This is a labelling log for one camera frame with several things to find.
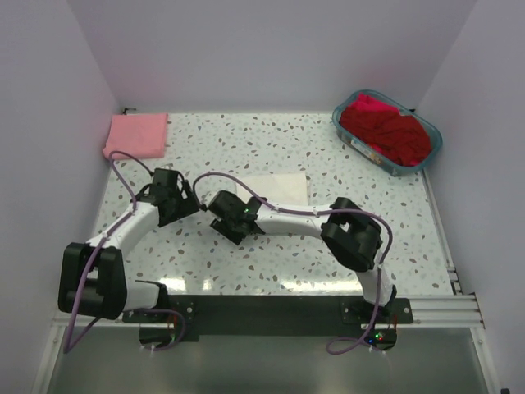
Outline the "white t shirt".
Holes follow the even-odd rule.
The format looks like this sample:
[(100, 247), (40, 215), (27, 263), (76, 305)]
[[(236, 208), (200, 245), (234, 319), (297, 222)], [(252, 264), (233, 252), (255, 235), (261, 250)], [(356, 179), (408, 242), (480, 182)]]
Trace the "white t shirt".
[(240, 180), (273, 204), (309, 205), (308, 182), (304, 173), (245, 176)]

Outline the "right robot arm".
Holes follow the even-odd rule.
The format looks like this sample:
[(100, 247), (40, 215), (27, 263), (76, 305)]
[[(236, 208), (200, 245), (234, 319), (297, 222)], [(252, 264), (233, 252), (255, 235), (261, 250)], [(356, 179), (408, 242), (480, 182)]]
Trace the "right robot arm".
[(335, 203), (287, 208), (251, 197), (244, 202), (222, 190), (208, 205), (215, 219), (211, 227), (234, 244), (248, 236), (304, 236), (324, 242), (336, 261), (356, 273), (366, 301), (365, 311), (374, 322), (385, 322), (394, 312), (397, 290), (381, 270), (384, 257), (377, 219), (350, 199)]

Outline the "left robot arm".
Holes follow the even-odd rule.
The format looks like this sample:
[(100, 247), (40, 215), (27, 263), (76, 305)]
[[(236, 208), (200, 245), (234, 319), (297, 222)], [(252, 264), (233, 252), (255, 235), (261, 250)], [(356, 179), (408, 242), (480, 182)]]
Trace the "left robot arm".
[(140, 309), (152, 322), (170, 312), (166, 286), (131, 281), (126, 259), (150, 232), (199, 211), (189, 182), (176, 170), (157, 168), (152, 181), (134, 196), (126, 211), (85, 243), (64, 250), (57, 305), (64, 313), (115, 319)]

